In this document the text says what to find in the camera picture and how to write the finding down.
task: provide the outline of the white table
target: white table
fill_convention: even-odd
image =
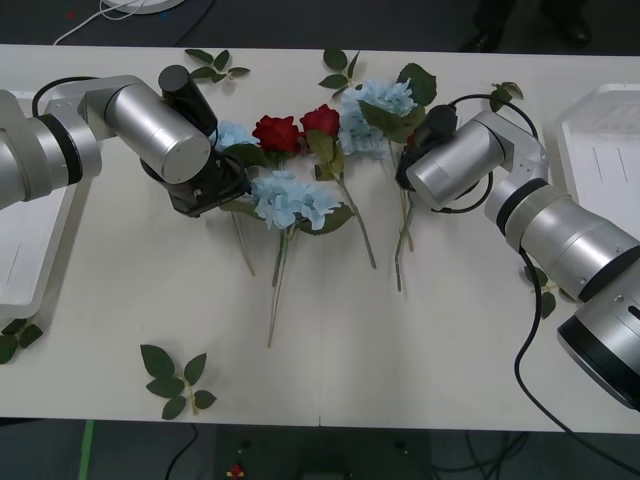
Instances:
[[[231,53],[252,72],[235,86],[203,88],[219,118],[251,127],[264,114],[299,117],[329,100],[317,86],[326,75],[319,51]],[[358,79],[391,81],[406,63],[421,64],[438,77],[437,102],[517,82],[526,96],[519,105],[542,127],[556,174],[558,114],[603,83],[640,82],[634,58],[362,52],[360,59]],[[35,91],[63,76],[133,74],[155,88],[172,63],[195,65],[182,50],[4,46],[0,87]],[[472,102],[461,115],[479,108]],[[152,343],[181,365],[209,354],[201,382],[219,400],[182,421],[555,429],[515,383],[513,358],[530,328],[533,295],[519,278],[519,257],[481,209],[417,211],[416,251],[405,253],[406,293],[398,294],[400,207],[389,162],[349,162],[378,270],[355,221],[327,237],[300,236],[267,350],[276,232],[244,222],[258,272],[252,278],[226,214],[175,213],[118,140],[106,143],[103,158],[102,175],[79,188],[72,206],[37,320],[45,337],[0,367],[0,416],[158,420],[163,400],[144,388],[150,379],[138,348]],[[573,310],[560,300],[544,321],[523,365],[525,381],[575,430],[640,432],[640,415],[557,343],[556,328]]]

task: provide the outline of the black cable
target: black cable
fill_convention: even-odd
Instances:
[[[447,214],[457,214],[457,213],[467,213],[470,212],[471,210],[475,210],[476,208],[478,208],[480,205],[482,205],[484,203],[484,201],[489,198],[489,195],[491,194],[491,189],[493,188],[493,172],[489,172],[487,174],[487,189],[485,190],[484,194],[482,195],[482,197],[480,197],[480,200],[478,200],[476,203],[474,203],[473,205],[471,205],[470,207],[466,207],[466,208],[460,208],[460,209],[453,209],[453,208],[443,208],[440,210],[434,210],[433,208],[431,209],[432,212],[435,213],[447,213]]]
[[[191,440],[189,440],[189,443],[187,443],[182,450],[180,450],[175,457],[173,457],[173,460],[171,460],[171,463],[169,464],[169,468],[167,468],[167,473],[164,475],[164,480],[169,480],[169,477],[171,476],[171,470],[173,470],[174,465],[176,464],[176,462],[178,461],[178,459],[182,456],[182,454],[184,452],[186,452],[189,447],[191,445],[193,445],[195,443],[195,441],[198,439],[198,429],[196,428],[196,426],[193,423],[189,424],[191,426],[191,428],[193,429],[193,438]]]
[[[527,255],[527,252],[525,252],[524,250],[520,249],[520,256],[522,257],[522,260],[524,260],[524,263],[527,266],[527,268],[529,269],[529,271],[533,272],[534,271],[533,263],[531,262],[531,259],[529,258],[529,255]],[[583,440],[582,438],[577,436],[569,427],[567,427],[564,423],[562,423],[560,420],[558,420],[549,410],[547,410],[544,407],[544,405],[542,405],[538,401],[538,399],[533,396],[533,394],[529,391],[529,389],[526,387],[526,385],[522,381],[522,376],[520,375],[520,364],[522,363],[522,358],[524,357],[525,353],[527,353],[527,350],[531,346],[531,343],[533,342],[533,339],[535,338],[536,333],[538,332],[538,328],[540,327],[540,316],[541,316],[541,311],[542,311],[542,288],[540,287],[540,281],[538,280],[537,275],[533,275],[531,278],[532,278],[533,287],[534,287],[534,290],[535,290],[535,293],[536,293],[536,310],[535,310],[535,314],[534,314],[534,317],[533,317],[533,325],[531,326],[531,331],[529,332],[529,335],[527,336],[527,339],[524,341],[524,344],[522,345],[522,348],[518,352],[518,355],[516,355],[516,359],[515,359],[515,361],[513,363],[513,370],[515,372],[516,381],[518,382],[518,385],[520,385],[520,388],[522,389],[524,394],[527,397],[529,397],[529,400],[531,400],[533,402],[533,404],[536,407],[538,407],[542,413],[544,413],[547,417],[549,417],[549,419],[553,423],[555,423],[562,430],[564,430],[576,442],[578,442],[583,447],[591,450],[596,455],[599,455],[600,457],[604,458],[605,460],[608,460],[609,462],[613,463],[614,465],[622,468],[623,470],[626,470],[627,472],[631,473],[632,475],[635,475],[636,477],[640,477],[640,470],[637,470],[637,469],[631,467],[630,465],[627,465],[626,463],[618,460],[617,458],[612,457],[608,453],[600,450],[598,447],[596,447],[594,445],[591,445],[586,440]]]
[[[471,433],[469,433],[469,430],[465,430],[464,432],[464,441],[467,444],[467,450],[469,450],[469,455],[471,456],[471,460],[475,465],[478,466],[478,471],[480,472],[480,475],[482,475],[483,480],[489,480],[489,477],[487,477],[487,472],[485,472],[484,467],[480,465],[480,461],[478,460],[476,451],[473,448],[473,444],[471,443]]]
[[[531,119],[527,116],[527,114],[524,113],[520,108],[516,107],[511,102],[508,102],[507,100],[502,100],[501,98],[493,97],[491,95],[486,95],[484,93],[476,93],[474,95],[465,95],[464,97],[456,98],[453,102],[449,103],[449,106],[454,107],[456,104],[464,100],[472,100],[476,98],[480,98],[484,100],[493,100],[495,102],[501,103],[505,107],[509,107],[511,110],[513,110],[518,115],[520,115],[525,122],[527,122],[527,125],[529,125],[529,128],[531,129],[531,135],[533,135],[535,138],[538,138],[538,130],[536,130],[535,125],[533,124]]]
[[[217,0],[211,0],[207,9],[204,11],[202,15],[200,15],[200,18],[198,18],[198,20],[193,22],[193,25],[191,25],[189,29],[186,32],[184,32],[184,34],[176,41],[176,43],[173,44],[174,47],[177,47],[180,44],[180,42],[182,42],[198,25],[200,25],[200,22],[202,22],[204,17],[206,17],[209,14],[213,6],[216,4],[216,1]]]
[[[44,96],[44,94],[47,93],[52,88],[57,87],[58,85],[62,85],[64,83],[82,82],[85,80],[95,80],[95,79],[96,77],[65,77],[65,78],[59,78],[58,80],[54,80],[51,83],[47,83],[44,87],[38,90],[38,92],[33,96],[33,100],[31,101],[31,116],[37,117],[38,115],[40,115],[40,113],[38,112],[38,103],[40,102],[40,99]]]

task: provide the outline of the blue hydrangea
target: blue hydrangea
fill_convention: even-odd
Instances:
[[[255,179],[252,195],[256,213],[264,218],[269,228],[273,224],[280,230],[302,217],[311,221],[312,230],[320,230],[325,215],[333,213],[340,205],[327,187],[296,182],[295,176],[284,170]]]
[[[387,140],[379,128],[372,127],[364,119],[359,100],[403,117],[417,106],[411,98],[409,80],[391,86],[369,80],[360,90],[348,88],[342,92],[338,138],[344,153],[361,152],[383,158],[387,154]]]
[[[216,133],[213,132],[209,137],[209,141],[212,145],[215,142],[215,139]],[[231,145],[236,145],[238,143],[251,143],[256,145],[258,143],[258,139],[252,136],[249,131],[239,123],[222,120],[218,124],[218,143],[216,144],[216,150],[221,152],[224,149],[229,148]]]

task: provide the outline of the white cable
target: white cable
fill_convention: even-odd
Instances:
[[[131,5],[132,3],[136,3],[136,2],[140,2],[140,5],[138,5],[138,8],[133,12],[130,13],[128,15],[125,15],[122,18],[111,18],[108,17],[107,15],[105,15],[105,13],[110,12],[112,10],[116,10],[118,8],[122,8],[126,5]],[[131,15],[133,15],[134,13],[136,13],[138,10],[140,10],[140,8],[142,8],[142,6],[145,4],[146,0],[131,0],[130,2],[127,3],[123,3],[121,5],[116,5],[113,7],[109,7],[106,10],[102,9],[102,0],[100,0],[100,10],[98,11],[98,13],[95,13],[93,15],[91,15],[89,18],[87,18],[84,22],[82,22],[80,25],[78,25],[77,27],[75,27],[72,30],[69,30],[67,33],[65,33],[64,35],[62,35],[60,38],[58,38],[55,42],[53,42],[54,45],[58,45],[62,40],[64,40],[65,38],[67,38],[69,35],[72,35],[74,33],[76,33],[78,30],[80,30],[82,27],[84,27],[85,25],[87,25],[88,23],[92,22],[95,18],[99,17],[99,16],[104,16],[106,18],[108,18],[109,20],[122,20],[124,18],[129,18]]]

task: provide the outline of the red rose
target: red rose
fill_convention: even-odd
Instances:
[[[309,130],[321,130],[327,135],[335,137],[340,128],[340,115],[326,104],[317,110],[307,113],[300,119],[304,132]]]
[[[299,152],[300,131],[293,124],[293,117],[271,118],[268,115],[256,123],[253,136],[260,140],[263,150],[269,152]]]

